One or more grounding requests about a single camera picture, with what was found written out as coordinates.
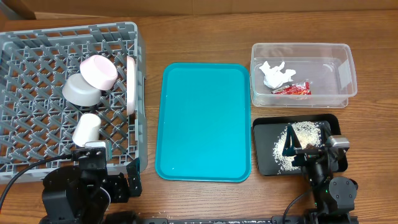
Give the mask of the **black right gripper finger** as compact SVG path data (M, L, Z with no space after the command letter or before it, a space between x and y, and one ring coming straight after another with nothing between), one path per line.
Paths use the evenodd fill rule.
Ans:
M282 155L296 156L298 154L303 154L303 149L293 127L289 125L287 126L287 135Z
M329 146L329 137L331 136L331 129L330 126L327 124L320 125L320 132L321 132L321 144L322 146Z

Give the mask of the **pile of white rice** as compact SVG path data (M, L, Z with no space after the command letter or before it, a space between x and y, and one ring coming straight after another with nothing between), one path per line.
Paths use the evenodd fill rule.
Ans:
M320 147L321 146L321 131L320 131L320 123L314 123L309 121L292 123L291 124L300 145L307 149L310 146ZM293 171L299 171L299 167L295 167L292 165L293 157L287 157L282 155L282 151L284 149L286 137L287 137L287 124L282 125L283 130L278 135L275 140L272 148L272 155L274 156L274 160L276 162L276 174L284 174Z

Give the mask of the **red snack wrapper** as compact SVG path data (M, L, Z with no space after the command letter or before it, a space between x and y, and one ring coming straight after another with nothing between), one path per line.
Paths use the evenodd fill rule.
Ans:
M275 95L311 95L310 83L299 82L291 85L282 86L276 90L271 91Z

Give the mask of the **white paper cup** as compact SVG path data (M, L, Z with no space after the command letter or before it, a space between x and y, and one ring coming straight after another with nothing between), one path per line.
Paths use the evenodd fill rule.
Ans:
M100 138L101 119L93 113L85 113L81 116L72 136L73 142L83 147L87 142L97 141Z

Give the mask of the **grey round bowl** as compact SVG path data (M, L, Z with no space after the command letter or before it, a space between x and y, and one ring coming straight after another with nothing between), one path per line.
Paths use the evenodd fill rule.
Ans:
M100 102L101 90L91 86L80 73L76 73L68 77L62 94L74 105L93 106Z

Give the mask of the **small pink bowl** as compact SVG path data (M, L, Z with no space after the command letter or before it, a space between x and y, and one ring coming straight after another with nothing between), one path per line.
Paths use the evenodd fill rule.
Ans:
M115 65L102 55L93 55L82 61L80 72L91 86L99 90L110 90L118 78Z

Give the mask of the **large white round plate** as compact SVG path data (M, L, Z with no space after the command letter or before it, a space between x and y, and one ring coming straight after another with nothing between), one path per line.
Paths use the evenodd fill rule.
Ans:
M126 111L129 116L136 109L136 63L130 56L126 57L126 63Z

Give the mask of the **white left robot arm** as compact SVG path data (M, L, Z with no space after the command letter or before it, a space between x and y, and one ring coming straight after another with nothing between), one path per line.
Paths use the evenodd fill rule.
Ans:
M80 148L70 155L76 166L65 166L49 173L43 180L42 201L47 215L41 223L107 223L117 220L105 217L112 203L126 203L142 193L140 160L122 172L109 175L108 152L103 147Z

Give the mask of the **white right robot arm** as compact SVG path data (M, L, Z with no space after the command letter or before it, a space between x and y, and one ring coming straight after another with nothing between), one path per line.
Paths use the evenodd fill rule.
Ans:
M350 142L343 135L332 135L329 128L321 128L320 147L304 149L291 125L287 127L282 155L293 157L292 165L299 167L308 178L310 189L295 198L284 211L282 223L357 223L349 213L354 210L358 184L353 179L333 176L332 163L345 157ZM301 217L289 217L290 208L307 194L312 193L315 208Z

